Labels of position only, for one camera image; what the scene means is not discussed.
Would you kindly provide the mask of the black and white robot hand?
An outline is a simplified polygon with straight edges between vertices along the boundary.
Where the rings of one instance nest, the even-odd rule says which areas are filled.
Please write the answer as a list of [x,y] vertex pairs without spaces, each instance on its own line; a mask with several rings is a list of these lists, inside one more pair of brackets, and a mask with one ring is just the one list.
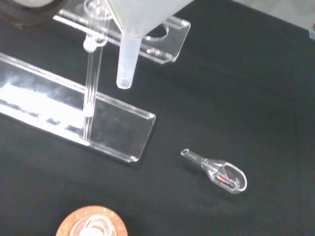
[[65,6],[65,0],[2,0],[0,19],[18,28],[41,26]]

